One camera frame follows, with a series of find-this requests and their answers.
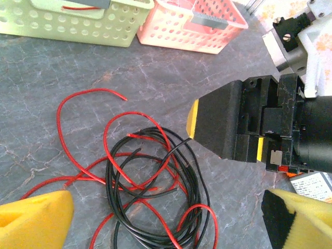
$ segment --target table surface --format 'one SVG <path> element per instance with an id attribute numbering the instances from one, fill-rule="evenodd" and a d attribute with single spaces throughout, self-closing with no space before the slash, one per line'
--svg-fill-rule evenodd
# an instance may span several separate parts
<path id="1" fill-rule="evenodd" d="M 0 35 L 0 204 L 18 200 L 51 177 L 77 174 L 61 147 L 56 127 L 57 107 L 69 94 L 105 87 L 129 99 L 125 102 L 108 93 L 91 93 L 64 107 L 65 140 L 85 167 L 105 155 L 104 127 L 124 111 L 144 112 L 187 137 L 186 119 L 195 99 L 232 80 L 270 74 L 278 77 L 261 35 L 251 27 L 218 55 L 143 46 L 136 39 L 129 48 L 118 48 Z M 120 119 L 110 129 L 110 146 L 128 132 L 147 126 L 151 123 L 142 117 Z M 218 218 L 218 248 L 271 248 L 260 209 L 262 196 L 271 187 L 292 190 L 290 182 L 281 174 L 266 172 L 262 163 L 221 160 L 198 143 L 189 144 L 200 162 Z M 152 154 L 157 151 L 151 144 L 144 149 Z M 134 161 L 127 167 L 137 182 L 154 172 L 146 161 Z M 93 172 L 104 176 L 105 163 Z M 162 181 L 166 184 L 171 179 Z M 58 190 L 62 184 L 48 185 L 35 195 Z M 75 215 L 64 248 L 87 248 L 95 229 L 110 213 L 105 187 L 76 182 L 68 189 Z M 170 227 L 185 207 L 184 195 L 178 193 L 151 203 Z M 164 232 L 144 207 L 131 208 L 128 216 L 140 227 Z M 95 248 L 112 248 L 114 226 L 115 220 L 106 224 Z M 213 240 L 211 221 L 200 248 L 212 248 Z M 141 248 L 123 228 L 118 246 Z"/>

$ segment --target metal screw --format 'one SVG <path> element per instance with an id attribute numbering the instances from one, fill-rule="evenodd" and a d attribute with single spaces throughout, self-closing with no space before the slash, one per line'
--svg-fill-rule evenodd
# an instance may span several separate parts
<path id="1" fill-rule="evenodd" d="M 285 42 L 289 42 L 291 40 L 291 35 L 290 34 L 285 34 L 284 37 L 282 37 L 282 39 L 285 41 Z"/>
<path id="2" fill-rule="evenodd" d="M 277 17 L 277 18 L 275 18 L 274 23 L 275 23 L 275 24 L 278 24 L 278 23 L 280 23 L 280 21 L 281 21 L 281 18 L 280 18 L 280 17 Z"/>

